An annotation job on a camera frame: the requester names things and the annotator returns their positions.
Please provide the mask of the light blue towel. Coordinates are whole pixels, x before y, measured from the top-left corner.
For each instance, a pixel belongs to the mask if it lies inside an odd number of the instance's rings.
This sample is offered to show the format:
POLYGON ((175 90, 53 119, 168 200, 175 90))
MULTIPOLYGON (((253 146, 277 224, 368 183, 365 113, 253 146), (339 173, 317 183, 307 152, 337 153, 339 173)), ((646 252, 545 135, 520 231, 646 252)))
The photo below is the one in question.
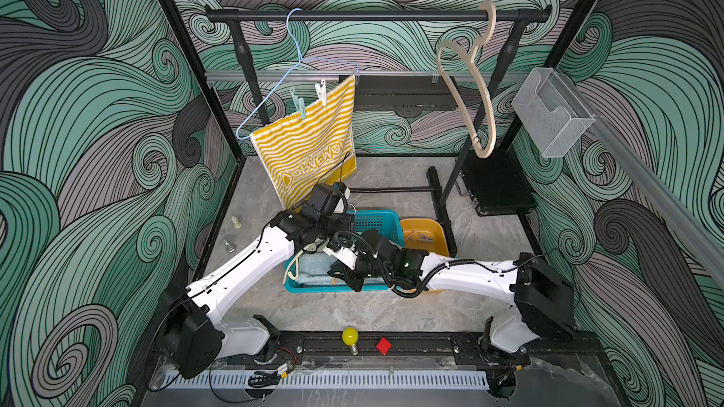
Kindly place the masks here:
POLYGON ((333 256, 324 252, 318 254, 305 254, 300 259, 298 286, 333 286, 335 278, 328 274, 331 266, 337 262, 333 256))

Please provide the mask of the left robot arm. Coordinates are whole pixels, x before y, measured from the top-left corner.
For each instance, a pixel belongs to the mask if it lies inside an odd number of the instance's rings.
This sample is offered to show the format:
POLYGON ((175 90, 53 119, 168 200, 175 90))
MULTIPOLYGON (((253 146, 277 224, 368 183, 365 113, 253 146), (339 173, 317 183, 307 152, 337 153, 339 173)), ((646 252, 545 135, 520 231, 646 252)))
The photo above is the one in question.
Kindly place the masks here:
POLYGON ((351 229, 345 216, 349 196, 343 182, 316 185, 307 200, 278 212, 222 267, 185 288, 171 286, 162 292, 156 308, 156 346, 181 377, 194 378, 226 357, 275 359, 279 331, 269 320, 254 315, 233 325, 224 317, 269 271, 309 246, 322 248, 337 231, 351 229))

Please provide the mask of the cream plastic hanger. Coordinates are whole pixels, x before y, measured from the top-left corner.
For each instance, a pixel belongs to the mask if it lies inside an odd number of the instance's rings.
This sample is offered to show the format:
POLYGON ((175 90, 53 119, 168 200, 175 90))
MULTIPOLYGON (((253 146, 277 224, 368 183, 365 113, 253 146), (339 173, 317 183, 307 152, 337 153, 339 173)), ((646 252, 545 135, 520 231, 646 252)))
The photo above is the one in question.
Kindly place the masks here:
POLYGON ((322 252, 328 241, 329 239, 316 239, 314 242, 305 245, 301 250, 296 252, 285 267, 283 283, 286 283, 288 280, 296 281, 299 277, 301 257, 305 254, 318 254, 318 252, 322 252))

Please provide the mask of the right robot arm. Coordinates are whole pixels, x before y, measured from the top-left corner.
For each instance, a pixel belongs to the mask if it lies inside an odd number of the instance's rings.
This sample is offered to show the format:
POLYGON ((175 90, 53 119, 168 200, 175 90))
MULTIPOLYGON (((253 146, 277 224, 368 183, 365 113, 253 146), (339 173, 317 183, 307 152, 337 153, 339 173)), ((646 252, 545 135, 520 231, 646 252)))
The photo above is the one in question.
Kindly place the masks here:
POLYGON ((416 299, 429 290, 480 295, 509 305, 494 318, 488 345, 515 353, 542 338, 571 342, 575 335, 573 285, 541 256, 481 261, 403 248, 374 230, 335 233, 324 252, 336 258, 328 274, 360 292, 379 279, 395 295, 416 299))

